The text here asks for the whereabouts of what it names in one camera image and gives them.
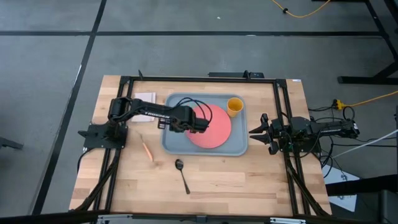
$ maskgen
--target spoon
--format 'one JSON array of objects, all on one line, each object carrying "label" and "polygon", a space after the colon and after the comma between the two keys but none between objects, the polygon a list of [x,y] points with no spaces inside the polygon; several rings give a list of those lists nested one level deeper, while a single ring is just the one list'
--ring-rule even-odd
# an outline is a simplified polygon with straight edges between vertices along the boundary
[{"label": "spoon", "polygon": [[184,163],[182,162],[182,160],[181,160],[181,159],[177,159],[177,160],[175,161],[175,168],[177,168],[177,169],[181,172],[182,179],[183,179],[183,181],[184,181],[185,191],[186,191],[187,194],[190,194],[191,191],[189,191],[188,185],[187,185],[187,183],[185,182],[184,175],[182,174],[182,168],[183,168],[183,167],[184,167]]}]

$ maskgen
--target red plate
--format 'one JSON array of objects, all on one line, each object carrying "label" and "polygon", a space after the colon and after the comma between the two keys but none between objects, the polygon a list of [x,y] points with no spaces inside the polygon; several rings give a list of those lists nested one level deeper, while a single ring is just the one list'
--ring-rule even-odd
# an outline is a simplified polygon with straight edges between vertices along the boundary
[{"label": "red plate", "polygon": [[[206,119],[210,119],[209,109],[201,105],[202,109],[206,114]],[[186,131],[186,135],[195,145],[202,148],[215,148],[222,145],[231,134],[231,120],[225,110],[221,109],[216,105],[209,105],[211,111],[213,112],[213,119],[211,120],[209,126],[204,133],[190,133]],[[203,118],[203,113],[201,109],[197,106],[193,109],[197,115],[197,118]]]}]

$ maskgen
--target white paper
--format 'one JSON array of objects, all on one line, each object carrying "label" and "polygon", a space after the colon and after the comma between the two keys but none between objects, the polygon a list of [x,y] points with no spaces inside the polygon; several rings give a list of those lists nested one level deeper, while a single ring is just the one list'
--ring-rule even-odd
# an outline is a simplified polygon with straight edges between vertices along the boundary
[{"label": "white paper", "polygon": [[[329,171],[330,166],[325,165],[322,169],[323,175],[326,175]],[[359,177],[344,172],[344,175],[339,169],[334,167],[331,168],[329,175],[325,178],[325,184],[339,183],[347,180],[359,180]],[[345,196],[332,196],[329,197],[329,202],[334,203],[342,208],[345,208],[351,212],[355,212],[356,195],[345,195]]]},{"label": "white paper", "polygon": [[[146,101],[149,103],[156,103],[156,93],[135,93],[134,98]],[[149,122],[154,121],[155,118],[146,115],[136,115],[132,117],[132,122]]]}]

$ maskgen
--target wooden table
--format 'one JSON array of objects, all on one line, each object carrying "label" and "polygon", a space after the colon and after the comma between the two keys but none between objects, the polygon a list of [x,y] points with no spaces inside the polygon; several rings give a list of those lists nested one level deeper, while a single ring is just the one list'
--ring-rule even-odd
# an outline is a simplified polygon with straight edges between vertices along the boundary
[{"label": "wooden table", "polygon": [[[116,97],[120,76],[104,76],[92,122],[107,121],[109,102]],[[287,80],[294,116],[308,118],[302,83]],[[133,93],[156,92],[156,103],[176,92],[234,93],[244,98],[248,130],[260,125],[260,116],[277,117],[272,85],[264,83],[134,82]],[[271,156],[263,143],[248,139],[247,152],[239,157],[171,155],[160,145],[157,120],[129,125],[122,150],[111,212],[196,215],[291,216],[289,190],[282,153]],[[154,162],[142,146],[136,130],[152,151]],[[81,161],[70,208],[76,208],[98,182],[104,149],[94,149]],[[174,161],[184,161],[187,195]],[[305,183],[322,208],[331,213],[320,163],[313,155],[302,159]],[[108,191],[103,190],[100,208]],[[297,203],[303,213],[299,189]]]}]

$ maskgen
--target gray tray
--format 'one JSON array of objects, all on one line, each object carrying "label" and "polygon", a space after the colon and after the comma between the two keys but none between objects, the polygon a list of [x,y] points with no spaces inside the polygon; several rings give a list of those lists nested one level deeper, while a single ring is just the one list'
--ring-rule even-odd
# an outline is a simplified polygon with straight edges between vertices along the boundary
[{"label": "gray tray", "polygon": [[[238,97],[243,101],[243,110],[231,118],[231,134],[224,144],[213,148],[204,149],[194,145],[185,134],[171,132],[166,128],[162,133],[163,148],[171,154],[188,155],[207,155],[207,156],[241,156],[248,149],[248,126],[246,122],[246,105],[243,98],[235,94],[212,94],[212,93],[172,93],[167,97],[165,105],[174,106],[182,98],[190,97],[194,100],[200,100],[207,104],[217,105],[226,110],[227,101],[232,97]],[[197,105],[189,102],[184,105],[192,108]]]}]

